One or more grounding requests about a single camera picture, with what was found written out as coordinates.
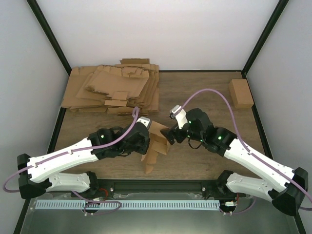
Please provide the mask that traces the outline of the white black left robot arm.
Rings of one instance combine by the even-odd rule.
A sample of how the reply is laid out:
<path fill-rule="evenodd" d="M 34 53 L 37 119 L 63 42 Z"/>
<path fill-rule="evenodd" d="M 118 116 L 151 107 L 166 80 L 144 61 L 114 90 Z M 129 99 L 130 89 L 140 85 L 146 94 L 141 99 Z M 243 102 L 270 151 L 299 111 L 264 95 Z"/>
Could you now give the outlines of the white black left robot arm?
<path fill-rule="evenodd" d="M 89 197 L 99 193 L 95 173 L 66 174 L 72 167 L 136 152 L 146 154 L 150 144 L 151 120 L 140 117 L 134 126 L 101 128 L 76 144 L 47 155 L 17 157 L 19 192 L 23 199 L 31 199 L 46 192 L 75 191 Z"/>

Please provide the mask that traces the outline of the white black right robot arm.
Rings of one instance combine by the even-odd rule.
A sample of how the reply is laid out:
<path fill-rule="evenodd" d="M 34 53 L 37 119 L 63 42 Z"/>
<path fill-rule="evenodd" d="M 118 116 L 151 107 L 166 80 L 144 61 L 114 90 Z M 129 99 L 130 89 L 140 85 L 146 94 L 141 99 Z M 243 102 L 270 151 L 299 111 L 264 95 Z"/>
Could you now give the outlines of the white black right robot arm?
<path fill-rule="evenodd" d="M 216 185 L 221 196 L 248 194 L 271 202 L 286 215 L 297 215 L 308 190 L 306 170 L 293 169 L 266 157 L 230 130 L 215 127 L 199 108 L 185 112 L 177 105 L 171 113 L 177 114 L 176 124 L 160 131 L 170 144 L 182 143 L 185 139 L 198 141 L 209 152 L 232 160 L 258 176 L 252 178 L 224 171 Z"/>

